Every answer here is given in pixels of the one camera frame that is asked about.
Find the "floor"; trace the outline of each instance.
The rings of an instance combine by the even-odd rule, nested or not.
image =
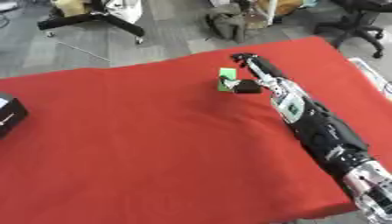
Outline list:
[[[208,0],[142,0],[144,14],[137,22],[147,32],[142,45],[135,45],[134,38],[127,32],[100,22],[59,28],[54,30],[54,38],[48,38],[36,27],[36,21],[48,12],[48,6],[40,1],[23,2],[22,9],[7,14],[10,25],[0,30],[0,77],[77,67],[135,65],[238,46],[234,41],[209,38],[211,34],[201,19],[212,6]],[[298,10],[282,24],[248,37],[241,45],[310,36],[315,23],[337,19],[342,13],[344,11],[340,7],[321,1],[315,8]],[[346,41],[340,50],[347,57],[361,57],[392,81],[392,73],[389,73],[392,68],[392,44],[389,44],[392,42],[392,15],[380,15],[376,23],[387,31],[383,40],[386,43],[384,58],[373,59],[373,47],[357,38]],[[360,214],[349,213],[323,220],[298,220],[296,223],[366,222]]]

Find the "wire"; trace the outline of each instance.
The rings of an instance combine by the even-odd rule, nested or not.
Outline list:
[[[111,62],[109,59],[103,58],[103,57],[101,57],[101,56],[99,56],[99,55],[96,55],[96,54],[94,54],[94,53],[91,53],[91,52],[88,52],[88,51],[86,51],[86,50],[83,50],[83,49],[81,49],[81,48],[79,48],[79,47],[77,47],[77,46],[69,45],[69,44],[64,43],[64,42],[62,42],[62,41],[59,41],[59,40],[57,40],[57,39],[56,39],[56,42],[59,43],[59,44],[62,44],[63,46],[67,46],[67,47],[72,48],[72,49],[74,49],[74,50],[77,50],[77,51],[80,51],[80,52],[89,54],[89,55],[91,55],[91,56],[93,56],[93,57],[95,57],[95,58],[97,58],[97,59],[105,60],[105,61],[107,61],[107,62]]]
[[[3,13],[0,13],[0,29],[4,28],[9,23],[10,20]]]
[[[392,95],[392,81],[389,81],[385,84],[384,88],[382,89],[382,92],[387,92]]]

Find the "red tablecloth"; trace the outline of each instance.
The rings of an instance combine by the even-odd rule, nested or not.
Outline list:
[[[31,112],[0,141],[0,223],[260,224],[353,209],[268,93],[217,91],[240,52],[270,59],[392,168],[392,104],[320,38],[30,75],[0,80]]]

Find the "robotic hand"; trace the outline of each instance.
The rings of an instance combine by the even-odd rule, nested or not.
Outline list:
[[[392,175],[368,154],[368,145],[299,85],[253,53],[232,55],[256,80],[220,82],[236,93],[271,91],[271,104],[304,149],[331,175],[371,223],[392,223]]]

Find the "black object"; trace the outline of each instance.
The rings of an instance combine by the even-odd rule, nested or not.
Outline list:
[[[236,94],[260,94],[262,92],[260,85],[255,80],[241,80],[233,90]]]
[[[136,36],[136,43],[141,44],[140,38],[145,34],[144,29],[135,24],[128,23],[127,21],[120,19],[111,15],[106,9],[105,4],[101,0],[91,1],[91,11],[89,13],[76,15],[72,17],[52,17],[44,21],[38,22],[38,28],[43,30],[48,30],[52,28],[57,28],[65,25],[75,25],[78,23],[101,20],[107,22],[111,25],[117,26],[120,29],[130,32]]]
[[[27,115],[27,110],[17,98],[0,93],[0,138],[5,137]]]
[[[382,39],[383,29],[372,24],[381,12],[392,12],[392,2],[388,0],[333,1],[341,5],[351,15],[342,17],[339,22],[319,23],[316,25],[314,33],[319,34],[325,30],[324,28],[342,30],[344,33],[331,43],[334,47],[339,48],[346,39],[359,37],[375,47],[374,58],[381,58],[384,47],[377,39]],[[368,32],[377,32],[377,34],[373,37]]]

